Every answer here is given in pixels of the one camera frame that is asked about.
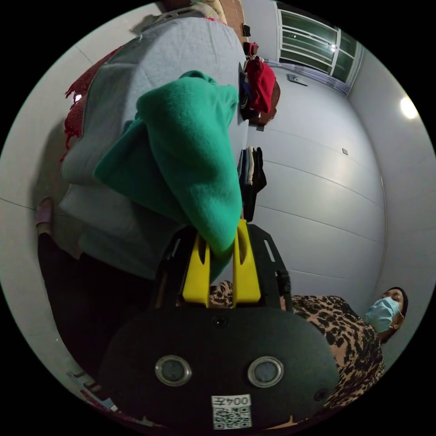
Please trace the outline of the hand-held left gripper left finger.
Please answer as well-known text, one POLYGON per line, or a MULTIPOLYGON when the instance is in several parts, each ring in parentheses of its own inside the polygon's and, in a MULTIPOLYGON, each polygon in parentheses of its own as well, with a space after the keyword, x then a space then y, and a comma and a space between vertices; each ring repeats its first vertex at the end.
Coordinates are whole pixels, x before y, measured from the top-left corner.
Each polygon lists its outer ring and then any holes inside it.
POLYGON ((187 304, 208 306, 209 290, 210 247, 200 234, 197 234, 189 258, 182 297, 187 304))

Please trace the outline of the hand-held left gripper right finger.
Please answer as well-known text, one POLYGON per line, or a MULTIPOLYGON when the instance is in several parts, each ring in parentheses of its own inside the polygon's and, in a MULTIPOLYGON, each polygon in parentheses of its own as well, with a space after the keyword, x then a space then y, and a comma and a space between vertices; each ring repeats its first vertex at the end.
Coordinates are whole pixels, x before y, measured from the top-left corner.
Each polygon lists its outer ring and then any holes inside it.
POLYGON ((256 305, 261 299, 247 221, 240 219, 233 245, 233 305, 256 305))

